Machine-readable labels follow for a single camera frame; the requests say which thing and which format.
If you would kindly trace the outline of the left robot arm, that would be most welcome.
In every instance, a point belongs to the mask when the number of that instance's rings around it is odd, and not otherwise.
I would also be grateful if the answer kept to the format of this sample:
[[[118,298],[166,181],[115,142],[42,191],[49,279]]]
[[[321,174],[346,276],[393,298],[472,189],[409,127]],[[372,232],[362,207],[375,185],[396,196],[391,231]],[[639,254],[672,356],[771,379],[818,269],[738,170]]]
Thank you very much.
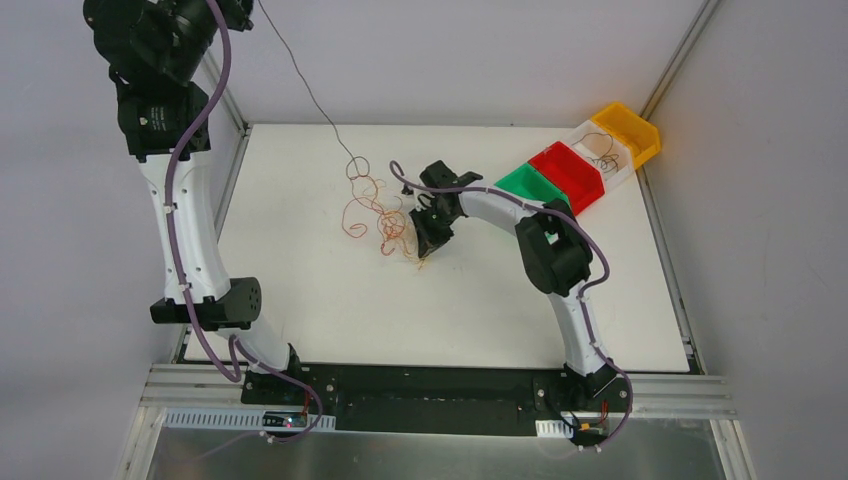
[[[263,318],[254,277],[231,277],[218,249],[209,196],[209,117],[223,96],[224,62],[212,94],[193,77],[215,38],[231,49],[232,32],[252,28],[250,1],[87,1],[83,17],[116,89],[117,123],[154,204],[165,286],[150,308],[157,324],[188,324],[203,349],[223,337],[230,358],[213,359],[230,381],[297,402],[305,378],[292,346]],[[240,363],[246,362],[246,378]]]

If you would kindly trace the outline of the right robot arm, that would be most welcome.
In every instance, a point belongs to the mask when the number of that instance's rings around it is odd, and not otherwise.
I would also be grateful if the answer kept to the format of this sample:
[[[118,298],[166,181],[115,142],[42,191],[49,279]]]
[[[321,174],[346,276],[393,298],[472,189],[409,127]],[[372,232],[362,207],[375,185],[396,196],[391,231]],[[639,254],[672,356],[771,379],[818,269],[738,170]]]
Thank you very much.
[[[485,184],[475,172],[458,175],[442,161],[429,165],[419,182],[406,179],[397,162],[390,171],[405,193],[423,196],[409,214],[419,258],[443,247],[460,218],[476,218],[514,236],[528,280],[553,308],[565,346],[569,401],[583,410],[603,402],[618,372],[600,339],[589,290],[609,278],[609,262],[568,203],[518,197]]]

